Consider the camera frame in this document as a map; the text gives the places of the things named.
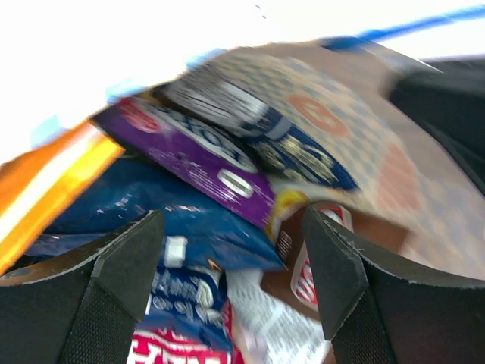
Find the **brown Chips Ahoy bag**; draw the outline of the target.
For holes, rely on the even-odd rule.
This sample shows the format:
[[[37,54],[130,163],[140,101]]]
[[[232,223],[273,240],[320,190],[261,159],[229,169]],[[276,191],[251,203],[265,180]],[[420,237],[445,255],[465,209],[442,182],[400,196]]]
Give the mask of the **brown Chips Ahoy bag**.
[[[395,363],[368,268],[397,255],[408,230],[303,192],[277,195],[271,228],[287,270],[266,273],[262,288],[321,323],[338,363]]]

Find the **blue white cookie bag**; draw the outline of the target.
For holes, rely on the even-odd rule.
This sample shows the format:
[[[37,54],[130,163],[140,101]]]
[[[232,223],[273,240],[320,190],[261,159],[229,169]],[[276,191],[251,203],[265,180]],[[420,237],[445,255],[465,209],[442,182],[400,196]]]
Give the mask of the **blue white cookie bag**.
[[[137,158],[109,167],[29,248],[58,256],[150,210],[164,233],[143,329],[169,328],[204,345],[233,351],[223,311],[226,272],[283,267],[267,235],[162,168]]]

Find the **blue paper bag handle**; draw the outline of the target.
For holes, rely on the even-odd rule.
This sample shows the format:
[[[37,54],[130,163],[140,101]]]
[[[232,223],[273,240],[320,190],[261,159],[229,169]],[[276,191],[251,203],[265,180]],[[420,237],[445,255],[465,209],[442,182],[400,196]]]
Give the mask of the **blue paper bag handle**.
[[[424,17],[406,24],[394,25],[377,30],[366,30],[354,36],[325,38],[321,40],[320,44],[324,49],[330,51],[357,49],[373,42],[416,33],[420,30],[428,30],[466,20],[476,20],[481,18],[484,18],[484,4]]]

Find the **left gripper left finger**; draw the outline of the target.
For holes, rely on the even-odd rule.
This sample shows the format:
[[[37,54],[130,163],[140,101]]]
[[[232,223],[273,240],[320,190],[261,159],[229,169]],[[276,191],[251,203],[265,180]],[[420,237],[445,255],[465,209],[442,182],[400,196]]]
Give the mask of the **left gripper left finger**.
[[[164,233],[160,211],[1,276],[3,363],[125,363],[146,315]]]

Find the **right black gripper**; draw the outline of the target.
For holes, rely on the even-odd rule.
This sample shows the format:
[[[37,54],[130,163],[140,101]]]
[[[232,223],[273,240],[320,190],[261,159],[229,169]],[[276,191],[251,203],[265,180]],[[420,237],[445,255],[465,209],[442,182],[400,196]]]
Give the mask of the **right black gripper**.
[[[430,134],[473,182],[484,181],[484,58],[440,59],[407,70],[386,98]]]

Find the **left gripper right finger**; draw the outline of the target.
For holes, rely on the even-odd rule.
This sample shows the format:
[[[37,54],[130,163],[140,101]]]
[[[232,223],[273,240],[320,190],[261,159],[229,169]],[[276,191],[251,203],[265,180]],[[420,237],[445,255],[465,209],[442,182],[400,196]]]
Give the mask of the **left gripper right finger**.
[[[484,282],[400,255],[368,268],[395,363],[482,363]]]

